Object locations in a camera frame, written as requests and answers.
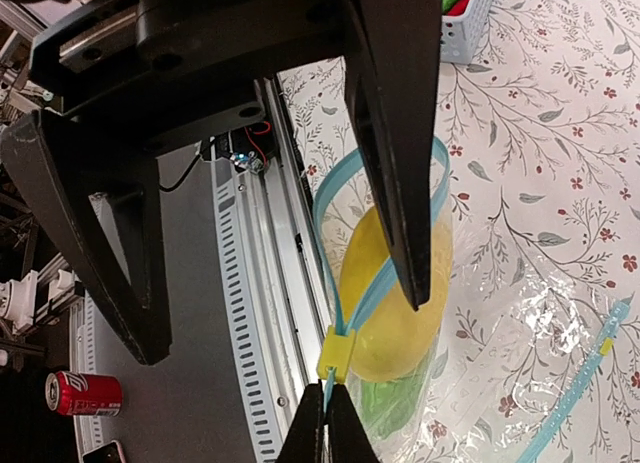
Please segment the short green bitter gourd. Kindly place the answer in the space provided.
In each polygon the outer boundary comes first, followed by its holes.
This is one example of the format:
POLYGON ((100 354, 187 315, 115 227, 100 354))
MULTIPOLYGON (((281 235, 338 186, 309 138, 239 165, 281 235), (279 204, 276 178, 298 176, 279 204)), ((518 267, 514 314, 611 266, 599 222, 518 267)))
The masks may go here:
POLYGON ((383 440, 402 429, 418 407, 434 358, 430 351, 407 375, 386 382, 360 382, 359 417, 368 436, 383 440))

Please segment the yellow mango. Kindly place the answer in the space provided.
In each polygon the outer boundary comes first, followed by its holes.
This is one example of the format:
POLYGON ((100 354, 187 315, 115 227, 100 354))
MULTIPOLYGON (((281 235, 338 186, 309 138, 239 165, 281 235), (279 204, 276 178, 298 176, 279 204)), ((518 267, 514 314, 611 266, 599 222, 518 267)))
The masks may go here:
MULTIPOLYGON (((382 298, 357 331, 351 369, 368 382, 386 382, 408 375, 428 353, 438 333, 447 302, 453 260, 451 216, 443 212, 431 227, 431 297, 415 311, 399 283, 382 298)), ((377 211, 369 209, 351 235, 344 255, 339 296, 343 317, 356 304, 389 251, 377 211)))

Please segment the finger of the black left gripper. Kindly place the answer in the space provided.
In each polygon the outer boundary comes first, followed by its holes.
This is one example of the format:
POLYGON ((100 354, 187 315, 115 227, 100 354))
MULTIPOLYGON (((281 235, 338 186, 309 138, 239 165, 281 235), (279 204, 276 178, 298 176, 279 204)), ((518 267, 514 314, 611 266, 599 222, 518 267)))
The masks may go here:
POLYGON ((399 283, 430 299, 441 0, 342 0, 345 101, 399 283))
POLYGON ((134 358, 165 359, 172 332, 156 159, 34 110, 2 132, 1 162, 134 358))

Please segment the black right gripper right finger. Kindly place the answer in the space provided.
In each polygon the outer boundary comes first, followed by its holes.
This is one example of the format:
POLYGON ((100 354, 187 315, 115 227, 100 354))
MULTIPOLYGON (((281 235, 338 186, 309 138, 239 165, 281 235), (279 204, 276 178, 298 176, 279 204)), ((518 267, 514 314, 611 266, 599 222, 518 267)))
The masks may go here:
POLYGON ((379 463, 345 385, 333 386, 325 422, 330 462, 379 463))

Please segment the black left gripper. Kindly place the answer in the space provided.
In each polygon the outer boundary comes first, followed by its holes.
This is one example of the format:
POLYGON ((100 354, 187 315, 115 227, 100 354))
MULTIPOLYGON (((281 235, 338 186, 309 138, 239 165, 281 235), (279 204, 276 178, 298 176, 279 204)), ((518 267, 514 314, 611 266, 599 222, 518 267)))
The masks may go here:
POLYGON ((38 35, 30 75, 63 100, 27 154, 159 156, 259 120, 259 83, 344 52, 348 0, 93 0, 38 35))

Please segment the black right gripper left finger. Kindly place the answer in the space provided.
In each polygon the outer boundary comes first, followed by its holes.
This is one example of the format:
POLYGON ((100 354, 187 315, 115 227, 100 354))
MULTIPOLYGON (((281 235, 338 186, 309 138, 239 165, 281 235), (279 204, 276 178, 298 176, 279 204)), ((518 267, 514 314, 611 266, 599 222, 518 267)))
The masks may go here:
POLYGON ((321 381, 305 387, 277 463, 321 463, 324 454, 326 410, 321 381))

